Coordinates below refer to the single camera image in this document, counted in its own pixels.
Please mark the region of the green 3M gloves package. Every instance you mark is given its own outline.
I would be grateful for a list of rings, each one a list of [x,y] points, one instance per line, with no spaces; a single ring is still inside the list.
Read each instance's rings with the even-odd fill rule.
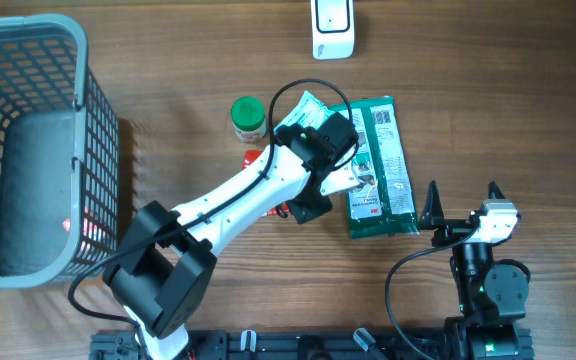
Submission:
[[[417,211],[391,96],[351,103],[359,150],[352,160],[359,185],[347,193],[353,240],[416,235]]]

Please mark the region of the mint wet wipes pack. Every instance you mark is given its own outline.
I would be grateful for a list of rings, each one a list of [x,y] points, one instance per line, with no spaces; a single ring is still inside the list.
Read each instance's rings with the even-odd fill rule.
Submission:
[[[333,111],[323,102],[305,91],[297,105],[274,127],[274,131],[277,132],[281,126],[293,124],[318,129],[332,114]]]

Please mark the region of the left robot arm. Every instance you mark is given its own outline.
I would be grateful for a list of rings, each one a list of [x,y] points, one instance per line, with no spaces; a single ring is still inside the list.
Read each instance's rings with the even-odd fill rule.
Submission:
[[[145,359],[173,359],[189,343],[185,322],[201,303],[219,254],[274,205],[299,224],[332,208],[323,181],[358,147],[334,113],[318,128],[280,126],[274,144],[210,193],[168,210],[152,201],[135,215],[103,281],[138,328]]]

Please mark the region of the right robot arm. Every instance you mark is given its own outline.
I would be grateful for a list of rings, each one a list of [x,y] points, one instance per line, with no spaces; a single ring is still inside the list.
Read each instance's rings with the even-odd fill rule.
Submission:
[[[521,219],[496,183],[488,198],[464,220],[447,219],[437,184],[429,183],[418,226],[432,230],[435,249],[449,247],[450,270],[457,287],[459,317],[444,322],[452,359],[532,359],[532,336],[517,321],[526,316],[531,273],[513,259],[498,259],[493,249],[512,238]]]

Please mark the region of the red sauce bottle green cap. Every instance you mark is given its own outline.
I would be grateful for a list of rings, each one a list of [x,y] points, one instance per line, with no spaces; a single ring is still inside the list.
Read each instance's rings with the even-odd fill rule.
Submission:
[[[255,169],[259,168],[259,163],[257,160],[263,154],[262,150],[247,150],[244,153],[243,161],[242,161],[242,169],[245,170],[249,167],[253,167]]]

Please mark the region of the red snack bar wrapper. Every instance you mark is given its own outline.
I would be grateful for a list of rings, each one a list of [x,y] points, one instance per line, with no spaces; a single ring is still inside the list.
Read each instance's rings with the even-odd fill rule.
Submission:
[[[289,213],[288,206],[286,204],[277,205],[267,212],[268,216],[276,215],[281,218],[287,218]]]

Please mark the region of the green lid spice jar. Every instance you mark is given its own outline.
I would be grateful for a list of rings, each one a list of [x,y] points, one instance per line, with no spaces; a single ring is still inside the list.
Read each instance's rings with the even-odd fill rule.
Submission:
[[[230,115],[234,132],[241,141],[254,143],[265,136],[266,112],[258,98],[240,97],[233,103]]]

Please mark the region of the orange snack packet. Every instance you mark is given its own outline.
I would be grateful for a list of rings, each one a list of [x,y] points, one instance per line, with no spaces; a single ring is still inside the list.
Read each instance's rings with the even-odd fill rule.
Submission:
[[[103,241],[106,239],[106,232],[99,224],[95,222],[94,212],[88,206],[84,206],[82,211],[83,213],[79,216],[79,234],[82,236],[80,239],[80,248],[97,248],[99,251],[103,250]],[[70,237],[71,233],[73,232],[71,218],[65,218],[61,222],[61,226],[65,235],[63,249],[66,249],[69,245],[69,242],[71,241]]]

